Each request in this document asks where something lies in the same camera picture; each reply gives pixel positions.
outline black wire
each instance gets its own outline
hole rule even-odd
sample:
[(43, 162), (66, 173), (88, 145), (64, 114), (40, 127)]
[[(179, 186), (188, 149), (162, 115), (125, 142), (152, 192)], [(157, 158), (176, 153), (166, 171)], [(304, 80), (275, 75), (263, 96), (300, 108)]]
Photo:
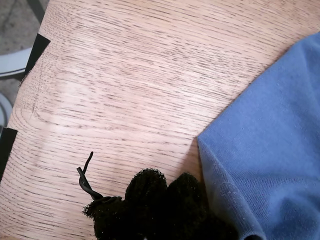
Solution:
[(87, 168), (88, 168), (88, 164), (90, 162), (90, 160), (92, 159), (92, 156), (94, 155), (94, 152), (90, 152), (90, 156), (88, 157), (88, 160), (85, 162), (84, 168), (83, 168), (83, 174), (86, 173)]
[(92, 158), (92, 156), (94, 155), (94, 152), (92, 151), (90, 153), (90, 156), (89, 158), (87, 159), (87, 161), (85, 162), (85, 165), (84, 165), (84, 168), (83, 170), (81, 169), (81, 167), (78, 167), (76, 170), (78, 171), (79, 175), (80, 175), (80, 178), (79, 178), (79, 185), (80, 187), (88, 194), (91, 195), (91, 198), (96, 201), (96, 200), (99, 200), (99, 199), (102, 199), (104, 196), (102, 196), (100, 193), (96, 192), (96, 191), (93, 191), (86, 176), (85, 176), (85, 173), (87, 171), (87, 168), (88, 168), (88, 164)]

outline black pom pom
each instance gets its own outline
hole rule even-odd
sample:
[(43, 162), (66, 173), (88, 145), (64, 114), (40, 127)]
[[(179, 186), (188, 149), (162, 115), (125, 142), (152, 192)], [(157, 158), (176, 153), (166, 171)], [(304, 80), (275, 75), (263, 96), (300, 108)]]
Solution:
[(166, 190), (166, 178), (159, 170), (144, 169), (131, 180), (125, 200), (133, 205), (151, 206), (161, 200)]
[(207, 217), (207, 202), (198, 180), (183, 173), (167, 188), (167, 239), (189, 240)]
[(132, 209), (121, 197), (104, 197), (93, 201), (83, 213), (94, 222), (94, 233), (98, 240), (143, 240), (135, 229)]

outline light oak surface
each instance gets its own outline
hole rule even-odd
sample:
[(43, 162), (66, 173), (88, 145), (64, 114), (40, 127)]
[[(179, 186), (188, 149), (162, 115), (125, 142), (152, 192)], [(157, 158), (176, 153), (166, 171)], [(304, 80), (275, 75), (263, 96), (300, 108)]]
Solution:
[(91, 151), (104, 196), (144, 168), (200, 179), (196, 136), (319, 30), (319, 0), (50, 0), (9, 121), (0, 239), (95, 239), (76, 170)]

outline blue cloth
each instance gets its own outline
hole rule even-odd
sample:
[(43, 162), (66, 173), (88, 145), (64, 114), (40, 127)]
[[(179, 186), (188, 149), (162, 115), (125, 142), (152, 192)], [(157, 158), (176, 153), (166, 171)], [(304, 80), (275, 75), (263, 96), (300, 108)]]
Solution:
[(320, 33), (198, 136), (211, 209), (240, 240), (320, 240)]

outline white object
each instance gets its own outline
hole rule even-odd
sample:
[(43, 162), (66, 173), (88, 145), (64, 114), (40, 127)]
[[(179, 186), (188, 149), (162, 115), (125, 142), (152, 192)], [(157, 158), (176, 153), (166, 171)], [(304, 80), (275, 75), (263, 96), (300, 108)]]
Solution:
[(0, 55), (0, 78), (25, 71), (32, 47), (14, 53)]

